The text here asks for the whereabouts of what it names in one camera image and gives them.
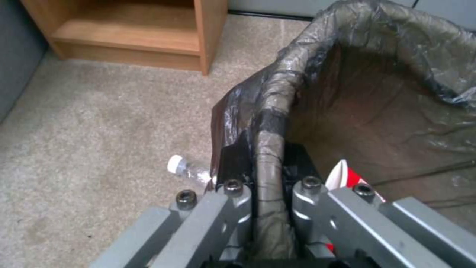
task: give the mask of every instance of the wooden shelf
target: wooden shelf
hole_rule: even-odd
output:
[[[208,74],[228,0],[21,0],[55,53]]]
[[[192,5],[114,1],[90,6],[66,21],[55,41],[199,55]]]

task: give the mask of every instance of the hex socket screw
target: hex socket screw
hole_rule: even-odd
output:
[[[301,181],[302,190],[310,194],[316,194],[320,191],[322,182],[318,177],[306,176]]]
[[[183,190],[175,196],[175,201],[179,209],[191,210],[197,204],[197,194],[192,190]]]
[[[240,197],[243,194],[243,182],[237,179],[229,179],[225,181],[224,192],[229,197]]]
[[[372,203],[375,197],[375,191],[374,189],[365,183],[358,183],[354,185],[352,188],[352,191],[356,193],[358,196],[360,196],[362,199],[364,199],[367,203]]]

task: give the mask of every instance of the trash bag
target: trash bag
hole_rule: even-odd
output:
[[[211,174],[247,131],[256,255],[292,258],[284,142],[326,177],[340,160],[386,200],[414,196],[476,233],[476,38],[389,1],[338,1],[213,108]]]

